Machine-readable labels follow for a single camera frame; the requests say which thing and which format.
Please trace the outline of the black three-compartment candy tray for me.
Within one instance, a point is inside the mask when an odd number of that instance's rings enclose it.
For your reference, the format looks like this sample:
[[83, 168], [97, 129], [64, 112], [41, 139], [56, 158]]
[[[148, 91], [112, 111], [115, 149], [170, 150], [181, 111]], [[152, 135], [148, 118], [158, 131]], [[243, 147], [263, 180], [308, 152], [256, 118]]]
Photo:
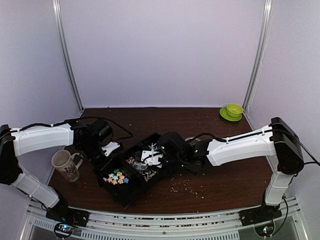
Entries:
[[126, 151], [112, 157], [103, 167], [94, 168], [100, 187], [109, 192], [114, 202], [127, 208], [160, 180], [170, 176], [150, 179], [150, 166], [145, 171], [137, 171], [133, 164], [141, 162], [142, 151], [156, 144], [161, 137], [153, 133]]

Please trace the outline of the metal scoop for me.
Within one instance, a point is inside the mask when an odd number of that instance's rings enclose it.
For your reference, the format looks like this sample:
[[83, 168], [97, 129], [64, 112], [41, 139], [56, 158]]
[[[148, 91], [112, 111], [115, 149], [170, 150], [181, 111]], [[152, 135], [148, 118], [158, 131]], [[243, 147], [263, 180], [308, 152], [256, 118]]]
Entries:
[[147, 164], [145, 164], [144, 162], [135, 162], [135, 163], [133, 164], [133, 167], [134, 167], [137, 171], [143, 172], [143, 171], [146, 171], [149, 166], [148, 166]]

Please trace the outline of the clear plastic cup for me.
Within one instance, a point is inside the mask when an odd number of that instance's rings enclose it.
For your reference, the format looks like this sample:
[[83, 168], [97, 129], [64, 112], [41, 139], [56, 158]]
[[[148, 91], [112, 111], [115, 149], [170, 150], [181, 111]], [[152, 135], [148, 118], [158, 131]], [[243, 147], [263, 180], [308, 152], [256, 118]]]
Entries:
[[201, 141], [201, 139], [199, 137], [187, 137], [185, 139], [186, 143], [189, 143], [191, 145], [195, 145], [196, 143], [199, 143]]

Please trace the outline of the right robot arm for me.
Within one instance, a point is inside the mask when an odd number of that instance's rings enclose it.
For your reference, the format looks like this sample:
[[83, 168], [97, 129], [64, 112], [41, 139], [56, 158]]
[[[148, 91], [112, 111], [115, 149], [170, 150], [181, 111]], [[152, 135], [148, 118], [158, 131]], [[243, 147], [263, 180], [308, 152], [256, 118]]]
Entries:
[[256, 210], [259, 220], [268, 220], [275, 212], [294, 175], [304, 168], [304, 159], [299, 137], [280, 118], [248, 133], [195, 142], [196, 138], [185, 140], [177, 132], [167, 132], [159, 137], [155, 146], [166, 159], [180, 162], [193, 174], [202, 170], [205, 163], [213, 167], [226, 163], [261, 156], [275, 156], [277, 169], [271, 176], [264, 193], [263, 205]]

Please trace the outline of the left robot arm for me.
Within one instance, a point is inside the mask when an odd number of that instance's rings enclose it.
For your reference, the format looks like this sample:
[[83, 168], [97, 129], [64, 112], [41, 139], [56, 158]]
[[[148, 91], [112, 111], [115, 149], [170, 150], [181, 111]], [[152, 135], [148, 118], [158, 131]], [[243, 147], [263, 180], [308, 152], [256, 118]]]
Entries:
[[112, 134], [109, 120], [102, 118], [93, 123], [76, 118], [54, 124], [33, 123], [22, 128], [4, 124], [0, 127], [0, 182], [35, 198], [52, 209], [61, 222], [67, 222], [72, 218], [72, 211], [64, 205], [62, 196], [23, 169], [18, 157], [53, 147], [75, 146], [98, 165], [121, 146], [117, 140], [103, 143]]

